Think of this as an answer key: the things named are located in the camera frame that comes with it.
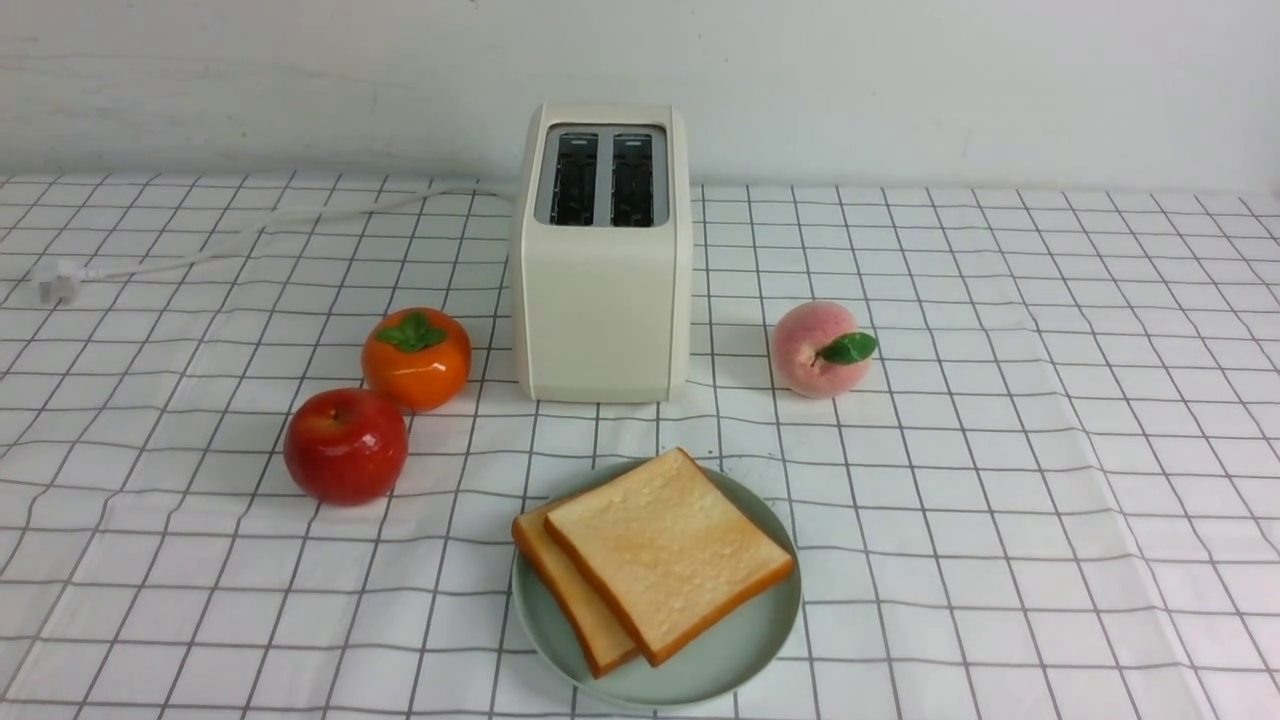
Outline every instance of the bread crust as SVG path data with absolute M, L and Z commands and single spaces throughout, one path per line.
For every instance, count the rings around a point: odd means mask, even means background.
M 712 483 L 712 487 L 716 487 L 717 492 L 719 492 L 719 487 L 716 486 L 714 482 L 710 479 L 710 477 L 707 474 L 705 468 L 699 465 L 687 452 L 685 452 L 682 447 L 678 447 L 676 450 L 684 454 L 684 456 L 690 462 L 692 462 L 694 466 L 698 468 L 698 470 L 703 474 L 703 478 L 705 478 L 707 482 Z M 598 488 L 593 489 L 600 489 L 607 487 L 608 484 L 609 483 L 604 483 L 603 486 L 599 486 Z M 543 524 L 544 529 L 547 530 L 547 534 L 550 536 L 552 541 L 556 542 L 556 544 L 558 544 L 562 551 L 564 551 L 564 555 L 570 557 L 570 560 L 573 562 L 573 566 L 577 568 L 579 573 L 582 574 L 588 584 L 590 584 L 591 588 L 594 588 L 595 592 L 600 596 L 600 598 L 604 600 L 604 603 L 609 606 L 609 610 L 613 611 L 613 615 L 618 619 L 618 623 L 621 623 L 622 626 L 627 630 L 627 634 L 631 635 L 632 642 L 635 642 L 639 646 L 640 652 L 645 657 L 645 661 L 648 661 L 652 667 L 658 667 L 663 662 L 671 660 L 671 657 L 675 656 L 681 650 L 684 650 L 685 646 L 687 646 L 699 635 L 701 635 L 704 632 L 707 632 L 707 629 L 709 629 L 712 625 L 723 620 L 726 616 L 728 616 L 728 614 L 745 605 L 746 601 L 754 598 L 755 596 L 763 593 L 771 587 L 787 579 L 787 577 L 790 577 L 792 570 L 795 569 L 795 556 L 787 552 L 786 562 L 778 565 L 778 568 L 776 568 L 773 571 L 762 575 L 755 582 L 744 585 L 739 592 L 724 598 L 723 602 L 717 605 L 698 623 L 690 625 L 684 633 L 677 635 L 672 642 L 662 647 L 649 647 L 649 644 L 645 643 L 644 635 L 640 633 L 640 628 L 636 624 L 635 619 L 627 614 L 626 609 L 622 607 L 622 602 L 618 600 L 617 594 L 614 594 L 614 592 L 609 588 L 609 585 L 595 573 L 595 570 L 590 566 L 590 564 L 586 562 L 586 559 L 582 556 L 582 552 L 579 550 L 579 547 L 573 544 L 573 542 L 564 533 L 562 533 L 559 528 L 556 527 L 556 523 L 550 520 L 550 515 L 543 518 Z
M 558 505 L 564 500 L 554 502 L 553 505 Z M 626 665 L 627 662 L 630 662 L 631 660 L 636 659 L 640 655 L 640 646 L 637 644 L 632 647 L 628 652 L 623 653 L 622 656 L 612 661 L 602 662 L 598 657 L 595 657 L 595 655 L 591 653 L 590 643 L 588 643 L 586 641 L 586 632 L 582 628 L 581 619 L 577 616 L 573 605 L 568 602 L 568 596 L 564 592 L 564 588 L 561 587 L 554 574 L 547 566 L 545 559 L 541 555 L 539 555 L 534 539 L 529 537 L 527 530 L 525 530 L 524 525 L 520 523 L 520 516 L 516 516 L 511 521 L 511 538 L 515 541 L 516 548 L 520 551 L 521 556 L 524 556 L 524 559 L 534 568 L 534 573 L 538 574 L 538 578 L 543 582 L 543 585 L 545 585 L 547 589 L 552 593 L 552 597 L 556 600 L 556 605 L 559 606 L 561 612 L 564 614 L 564 619 L 568 620 L 570 628 L 573 629 L 573 635 L 577 638 L 577 644 L 582 650 L 582 659 L 586 661 L 586 667 L 588 670 L 590 670 L 593 678 L 599 680 L 600 678 L 617 670 L 622 665 Z M 593 588 L 595 587 L 595 584 L 591 583 L 590 580 L 588 580 L 588 584 L 590 584 Z M 627 634 L 631 634 L 630 628 L 627 629 Z M 632 635 L 632 642 L 635 642 L 634 635 Z

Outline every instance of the orange persimmon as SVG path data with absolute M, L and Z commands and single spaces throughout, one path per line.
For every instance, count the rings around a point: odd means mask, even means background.
M 406 307 L 383 318 L 360 352 L 369 388 L 410 413 L 434 410 L 467 383 L 471 338 L 448 314 Z

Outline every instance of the pink peach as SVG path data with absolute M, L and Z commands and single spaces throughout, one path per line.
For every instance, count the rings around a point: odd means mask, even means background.
M 849 392 L 872 369 L 876 340 L 858 332 L 845 306 L 815 300 L 788 310 L 773 328 L 773 373 L 791 391 L 813 398 Z

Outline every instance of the toaster slot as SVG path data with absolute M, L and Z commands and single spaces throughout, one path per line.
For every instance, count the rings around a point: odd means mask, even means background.
M 653 227 L 653 136 L 623 132 L 613 136 L 613 204 L 616 228 Z
M 600 137 L 591 132 L 566 132 L 559 136 L 550 224 L 594 224 L 599 146 Z

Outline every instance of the green leaf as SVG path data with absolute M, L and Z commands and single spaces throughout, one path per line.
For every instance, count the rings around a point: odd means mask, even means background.
M 879 346 L 874 336 L 867 333 L 847 333 L 831 341 L 818 351 L 818 357 L 836 365 L 852 365 L 870 357 Z
M 412 338 L 422 337 L 426 334 L 426 331 L 431 329 L 431 325 L 426 322 L 426 315 L 421 313 L 404 315 L 401 327 L 404 328 L 404 334 Z
M 442 331 L 440 328 L 426 328 L 426 332 L 422 333 L 422 345 L 424 347 L 440 345 L 447 337 L 449 337 L 449 333 Z
M 404 333 L 401 332 L 399 325 L 385 327 L 378 331 L 375 337 L 388 345 L 401 345 L 404 342 Z
M 399 324 L 388 325 L 374 336 L 380 342 L 396 346 L 401 352 L 419 352 L 440 345 L 449 337 L 440 328 L 433 328 L 422 313 L 410 313 Z

